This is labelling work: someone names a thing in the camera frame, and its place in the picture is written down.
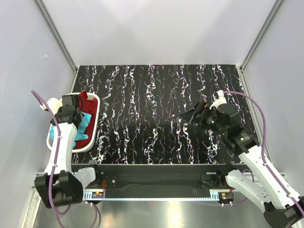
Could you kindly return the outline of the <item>cyan t shirt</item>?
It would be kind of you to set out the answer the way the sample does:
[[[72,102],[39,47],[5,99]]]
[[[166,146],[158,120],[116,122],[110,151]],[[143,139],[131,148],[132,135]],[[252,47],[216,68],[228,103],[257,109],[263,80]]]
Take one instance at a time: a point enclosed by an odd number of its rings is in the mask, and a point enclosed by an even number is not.
[[[87,114],[84,112],[81,112],[81,116],[82,116],[82,121],[74,138],[73,149],[81,149],[87,146],[88,143],[90,142],[90,135],[89,133],[86,133],[86,131],[90,125],[92,116],[91,114]]]

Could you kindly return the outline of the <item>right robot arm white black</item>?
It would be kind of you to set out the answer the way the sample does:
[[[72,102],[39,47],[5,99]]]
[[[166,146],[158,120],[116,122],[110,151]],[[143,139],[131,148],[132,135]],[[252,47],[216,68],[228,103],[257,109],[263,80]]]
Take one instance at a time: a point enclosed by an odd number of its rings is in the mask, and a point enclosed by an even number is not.
[[[223,181],[253,202],[272,228],[289,228],[301,219],[304,198],[300,196],[261,154],[258,139],[240,124],[240,116],[232,104],[209,105],[199,101],[181,118],[221,136],[222,143],[231,150],[259,180],[246,178],[241,171],[227,164],[220,172]]]

